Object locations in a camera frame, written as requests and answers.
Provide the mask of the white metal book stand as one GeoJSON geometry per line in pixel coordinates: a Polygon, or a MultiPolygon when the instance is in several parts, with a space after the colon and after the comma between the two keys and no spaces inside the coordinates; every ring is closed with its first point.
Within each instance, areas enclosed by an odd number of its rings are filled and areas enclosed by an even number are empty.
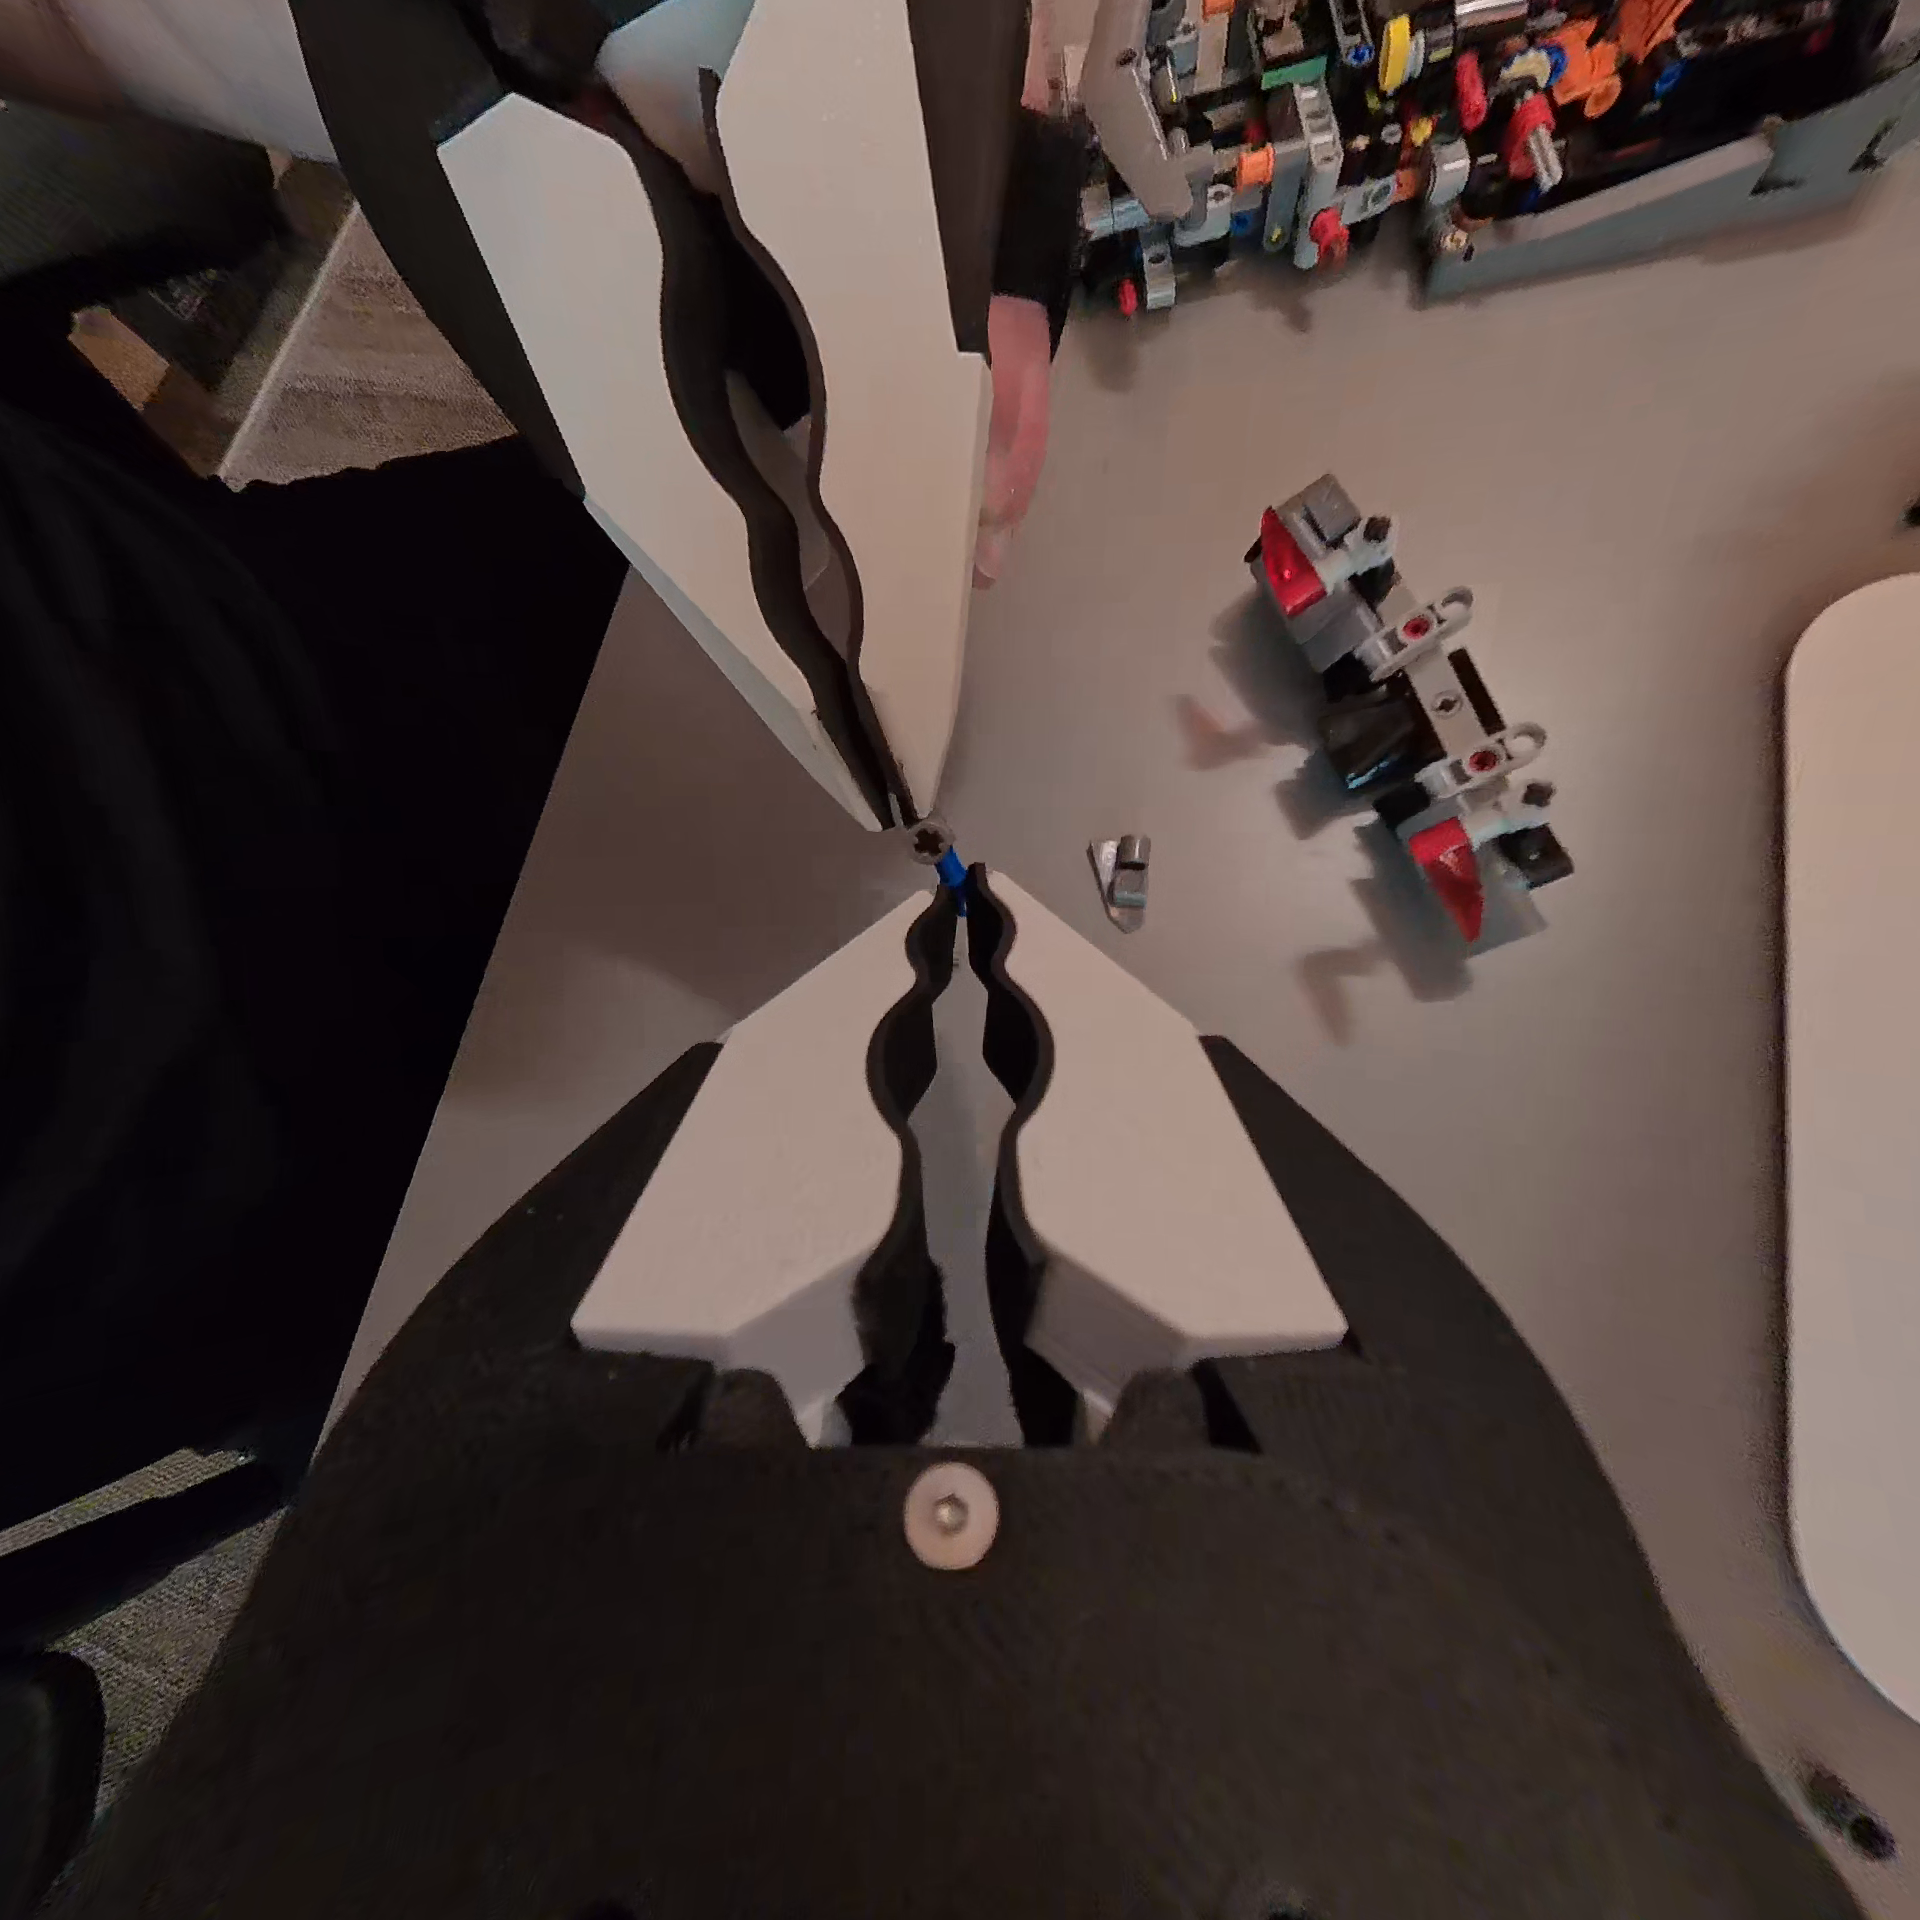
{"type": "Polygon", "coordinates": [[[1844,595],[1784,682],[1792,1559],[1918,1716],[1918,578],[1844,595]]]}

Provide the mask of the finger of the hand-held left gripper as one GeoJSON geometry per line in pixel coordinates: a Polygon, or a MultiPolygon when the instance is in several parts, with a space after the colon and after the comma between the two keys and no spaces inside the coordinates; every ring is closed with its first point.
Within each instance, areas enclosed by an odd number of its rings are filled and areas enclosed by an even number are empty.
{"type": "Polygon", "coordinates": [[[756,2],[713,129],[818,363],[814,487],[848,551],[850,673],[908,825],[954,739],[992,376],[954,336],[906,6],[756,2]]]}
{"type": "Polygon", "coordinates": [[[901,825],[801,529],[730,393],[730,290],[673,161],[516,92],[440,144],[589,515],[795,761],[861,825],[901,825]]]}

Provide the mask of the lego car chassis assembly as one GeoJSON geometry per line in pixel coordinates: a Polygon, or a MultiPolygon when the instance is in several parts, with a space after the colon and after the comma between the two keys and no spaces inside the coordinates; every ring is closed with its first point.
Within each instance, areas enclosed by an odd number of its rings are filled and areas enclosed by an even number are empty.
{"type": "Polygon", "coordinates": [[[1091,300],[1402,225],[1446,303],[1852,202],[1916,150],[1916,6],[1100,6],[1066,82],[1091,300]]]}

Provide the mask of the grey lego subassembly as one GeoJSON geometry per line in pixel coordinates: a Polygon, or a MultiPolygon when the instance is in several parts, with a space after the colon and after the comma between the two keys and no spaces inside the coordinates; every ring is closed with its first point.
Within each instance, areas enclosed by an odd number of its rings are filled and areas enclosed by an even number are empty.
{"type": "Polygon", "coordinates": [[[1251,562],[1257,526],[1243,562],[1317,683],[1331,776],[1373,814],[1468,951],[1523,938],[1536,924],[1526,898],[1570,878],[1576,863],[1552,822],[1546,727],[1506,719],[1472,658],[1472,588],[1416,593],[1395,518],[1393,578],[1354,578],[1344,542],[1386,512],[1366,512],[1331,472],[1267,507],[1329,583],[1324,604],[1286,623],[1251,562]]]}

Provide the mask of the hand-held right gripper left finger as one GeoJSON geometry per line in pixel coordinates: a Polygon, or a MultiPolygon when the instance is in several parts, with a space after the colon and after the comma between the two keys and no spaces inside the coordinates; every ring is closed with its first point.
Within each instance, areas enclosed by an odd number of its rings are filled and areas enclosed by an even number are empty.
{"type": "Polygon", "coordinates": [[[736,1023],[572,1332],[587,1352],[773,1378],[801,1420],[902,1388],[939,1324],[914,1113],[957,912],[906,898],[736,1023]]]}

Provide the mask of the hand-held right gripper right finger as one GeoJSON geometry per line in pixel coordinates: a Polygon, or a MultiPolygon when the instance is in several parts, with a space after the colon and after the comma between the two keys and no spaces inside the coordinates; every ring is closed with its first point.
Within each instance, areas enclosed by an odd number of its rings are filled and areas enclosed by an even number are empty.
{"type": "Polygon", "coordinates": [[[1108,1420],[1141,1376],[1331,1353],[1349,1318],[1188,1023],[1018,883],[968,942],[1000,1138],[989,1297],[1024,1420],[1108,1420]]]}

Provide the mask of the dark grey lego bush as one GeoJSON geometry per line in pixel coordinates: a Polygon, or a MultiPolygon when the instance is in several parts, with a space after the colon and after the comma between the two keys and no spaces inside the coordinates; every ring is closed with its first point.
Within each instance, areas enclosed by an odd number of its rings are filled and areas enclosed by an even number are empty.
{"type": "Polygon", "coordinates": [[[1804,1796],[1817,1822],[1864,1862],[1889,1865],[1899,1856],[1890,1824],[1829,1767],[1806,1772],[1804,1796]]]}

